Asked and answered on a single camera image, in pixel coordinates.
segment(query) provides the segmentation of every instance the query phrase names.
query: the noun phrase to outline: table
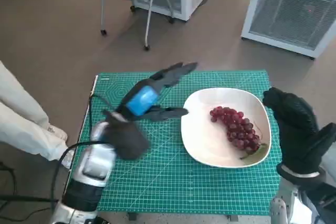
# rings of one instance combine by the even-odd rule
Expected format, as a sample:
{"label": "table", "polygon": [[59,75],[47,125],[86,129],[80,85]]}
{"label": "table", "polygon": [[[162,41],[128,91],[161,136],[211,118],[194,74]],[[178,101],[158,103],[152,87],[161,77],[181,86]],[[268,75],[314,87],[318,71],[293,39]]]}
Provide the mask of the table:
{"label": "table", "polygon": [[[101,73],[94,92],[104,96],[116,107],[122,97],[149,72]],[[266,71],[199,71],[182,78],[160,97],[162,106],[183,106],[187,97],[199,90],[213,87],[239,88],[259,99],[269,88]],[[93,100],[93,123],[103,119],[106,108]],[[153,123],[141,121],[152,143],[146,155],[137,161],[117,160],[109,183],[103,192],[98,210],[125,212],[171,212],[225,215],[268,215],[269,202],[277,191],[280,162],[278,126],[267,109],[272,132],[272,148],[264,162],[243,169],[206,166],[191,158],[185,150],[180,133],[180,119]],[[88,118],[80,141],[88,141]],[[74,165],[77,163],[78,149]]]}

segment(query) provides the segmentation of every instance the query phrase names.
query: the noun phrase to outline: white pants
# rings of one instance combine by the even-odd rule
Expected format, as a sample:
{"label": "white pants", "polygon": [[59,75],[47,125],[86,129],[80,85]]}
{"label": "white pants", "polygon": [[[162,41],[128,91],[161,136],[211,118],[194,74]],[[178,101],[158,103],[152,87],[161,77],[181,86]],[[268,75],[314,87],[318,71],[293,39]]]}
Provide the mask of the white pants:
{"label": "white pants", "polygon": [[0,141],[47,160],[59,159],[66,143],[48,127],[47,114],[0,61]]}

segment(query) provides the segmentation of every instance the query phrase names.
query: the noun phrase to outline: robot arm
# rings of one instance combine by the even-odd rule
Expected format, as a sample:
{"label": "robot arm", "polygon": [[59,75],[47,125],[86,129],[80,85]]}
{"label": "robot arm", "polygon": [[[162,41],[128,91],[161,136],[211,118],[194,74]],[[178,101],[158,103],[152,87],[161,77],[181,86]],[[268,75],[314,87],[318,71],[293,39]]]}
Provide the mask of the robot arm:
{"label": "robot arm", "polygon": [[105,121],[92,130],[91,141],[103,141],[87,147],[81,154],[50,224],[92,224],[97,206],[111,175],[115,158],[137,159],[149,148],[149,142],[135,121],[163,121],[188,113],[183,108],[161,108],[155,105],[163,88],[176,85],[193,71],[197,63],[177,63],[138,82],[122,99],[116,111],[103,111]]}
{"label": "robot arm", "polygon": [[303,98],[276,88],[264,92],[262,102],[273,110],[282,152],[282,162],[277,166],[281,176],[279,191],[270,204],[272,223],[289,223],[295,203],[300,201],[308,205],[307,200],[301,199],[301,195],[307,195],[313,206],[309,208],[316,207],[325,223],[335,224],[328,221],[332,218],[321,214],[327,210],[323,199],[332,198],[334,190],[330,187],[321,190],[327,185],[326,173],[320,164],[322,156],[336,139],[336,124],[329,123],[319,129],[312,107]]}
{"label": "robot arm", "polygon": [[[99,123],[92,131],[96,141],[103,136],[107,122]],[[56,206],[50,224],[92,224],[102,191],[111,175],[116,153],[112,145],[88,146],[81,154],[78,166],[65,194]]]}

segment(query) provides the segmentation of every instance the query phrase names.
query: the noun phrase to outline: white bowl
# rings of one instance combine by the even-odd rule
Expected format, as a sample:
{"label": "white bowl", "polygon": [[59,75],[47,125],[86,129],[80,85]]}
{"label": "white bowl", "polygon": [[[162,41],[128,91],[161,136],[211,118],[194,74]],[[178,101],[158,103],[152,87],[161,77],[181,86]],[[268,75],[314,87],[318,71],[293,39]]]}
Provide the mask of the white bowl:
{"label": "white bowl", "polygon": [[[226,127],[210,121],[209,112],[217,106],[243,111],[267,148],[241,160],[246,153],[227,140]],[[181,119],[183,144],[195,160],[216,167],[243,168],[257,165],[267,157],[271,148],[270,124],[263,104],[255,95],[240,89],[202,89],[188,97],[184,108],[189,114]]]}

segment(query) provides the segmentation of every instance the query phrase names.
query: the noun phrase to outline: white shoe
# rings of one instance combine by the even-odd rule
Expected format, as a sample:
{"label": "white shoe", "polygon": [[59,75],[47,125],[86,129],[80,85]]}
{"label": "white shoe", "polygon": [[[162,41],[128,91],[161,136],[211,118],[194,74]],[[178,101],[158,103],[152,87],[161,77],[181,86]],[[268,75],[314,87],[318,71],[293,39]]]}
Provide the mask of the white shoe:
{"label": "white shoe", "polygon": [[67,133],[54,125],[49,125],[48,131],[64,141],[68,139]]}
{"label": "white shoe", "polygon": [[70,150],[67,155],[65,155],[65,157],[62,160],[62,165],[66,168],[66,169],[70,169],[71,166],[71,162],[74,156],[74,151]]}

